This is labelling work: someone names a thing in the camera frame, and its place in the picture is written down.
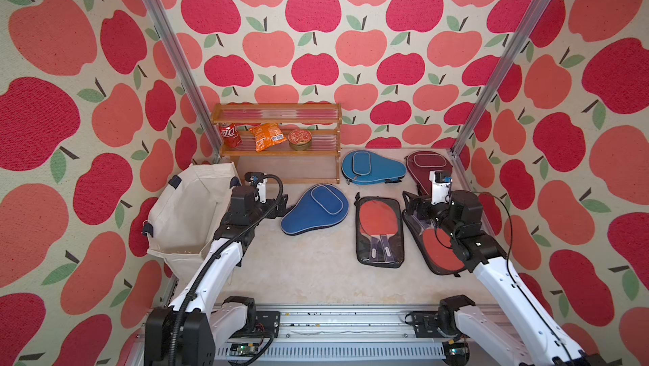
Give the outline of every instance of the chip bag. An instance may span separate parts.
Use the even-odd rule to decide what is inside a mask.
[[[262,124],[250,128],[250,132],[255,135],[255,149],[257,152],[261,152],[274,144],[286,142],[286,137],[277,124]]]

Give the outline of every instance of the ping pong paddle case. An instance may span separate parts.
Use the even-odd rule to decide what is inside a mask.
[[[433,151],[417,151],[410,153],[406,157],[406,168],[410,176],[417,183],[417,193],[419,195],[430,195],[432,183],[430,181],[430,172],[443,170],[452,173],[453,166],[441,154]]]
[[[404,233],[401,222],[401,207],[395,199],[383,197],[363,197],[356,193],[356,258],[364,265],[376,267],[400,267],[404,262]],[[369,209],[374,213],[377,206],[385,208],[384,215],[394,215],[394,221],[385,221],[393,229],[366,230],[361,224],[361,210]]]
[[[410,199],[414,197],[417,196],[407,191],[403,192],[406,207],[408,207]],[[459,273],[465,268],[453,250],[449,249],[450,237],[442,230],[435,231],[432,221],[418,218],[416,211],[412,215],[408,215],[404,209],[401,216],[415,238],[417,247],[430,271],[440,276],[453,274],[455,277],[459,277]]]
[[[316,184],[304,192],[280,226],[287,235],[298,235],[336,225],[348,211],[349,202],[342,191],[330,184]]]
[[[406,166],[400,161],[365,149],[349,152],[342,170],[347,183],[355,184],[399,183],[406,175]]]

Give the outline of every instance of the red paddle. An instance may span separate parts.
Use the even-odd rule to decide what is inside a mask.
[[[372,260],[372,252],[378,252],[378,245],[381,242],[384,261],[394,263],[395,260],[389,242],[389,238],[398,230],[394,210],[383,201],[370,200],[361,205],[358,216],[362,229],[370,236],[372,249],[370,251],[370,261],[378,261],[378,257]]]

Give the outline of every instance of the cola can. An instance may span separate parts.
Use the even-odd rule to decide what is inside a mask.
[[[223,142],[229,148],[236,148],[241,144],[241,136],[237,130],[237,125],[234,123],[220,123],[219,133],[223,138]]]

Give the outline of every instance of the beige floor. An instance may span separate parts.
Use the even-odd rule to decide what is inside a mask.
[[[343,155],[352,149],[343,149]],[[379,154],[403,159],[413,149],[377,150]],[[294,204],[310,185],[290,184],[284,192]],[[337,186],[350,202],[345,220],[331,228],[288,236],[280,219],[265,219],[255,230],[255,240],[224,286],[218,302],[231,295],[255,297],[260,304],[437,304],[440,299],[465,294],[478,304],[496,300],[468,272],[460,278],[438,276],[426,266],[410,231],[404,226],[405,260],[398,269],[360,264],[354,239],[357,192],[361,197],[397,199],[401,192],[415,192],[415,182],[406,175],[401,183]],[[271,197],[277,189],[269,186]]]

